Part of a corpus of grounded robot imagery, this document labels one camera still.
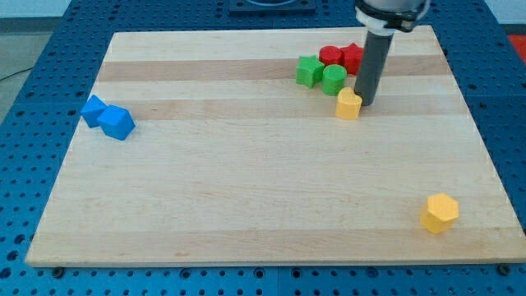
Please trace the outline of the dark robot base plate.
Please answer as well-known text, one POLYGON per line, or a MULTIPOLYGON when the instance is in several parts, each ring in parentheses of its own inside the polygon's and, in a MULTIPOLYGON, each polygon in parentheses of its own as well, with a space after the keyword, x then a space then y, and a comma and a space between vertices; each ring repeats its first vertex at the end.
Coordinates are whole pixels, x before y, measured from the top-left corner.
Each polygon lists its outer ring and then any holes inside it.
POLYGON ((314 0, 228 0, 228 12, 314 12, 314 0))

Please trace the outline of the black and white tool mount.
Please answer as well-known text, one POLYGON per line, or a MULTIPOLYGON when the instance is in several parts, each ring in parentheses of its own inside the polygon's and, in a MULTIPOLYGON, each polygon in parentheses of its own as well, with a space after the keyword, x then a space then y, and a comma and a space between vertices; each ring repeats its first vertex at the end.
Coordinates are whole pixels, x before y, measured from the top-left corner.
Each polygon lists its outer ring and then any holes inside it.
POLYGON ((355 0, 356 18, 374 35, 411 32, 430 8, 430 0, 355 0))

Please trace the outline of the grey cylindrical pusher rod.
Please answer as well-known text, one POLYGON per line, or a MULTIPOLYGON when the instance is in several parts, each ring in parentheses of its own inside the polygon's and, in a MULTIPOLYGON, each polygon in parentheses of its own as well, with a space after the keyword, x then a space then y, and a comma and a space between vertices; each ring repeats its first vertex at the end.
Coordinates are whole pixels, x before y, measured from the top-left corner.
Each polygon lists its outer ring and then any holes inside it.
POLYGON ((367 32, 362 61, 356 77, 354 92, 362 98, 362 105, 373 104, 390 50, 393 35, 367 32))

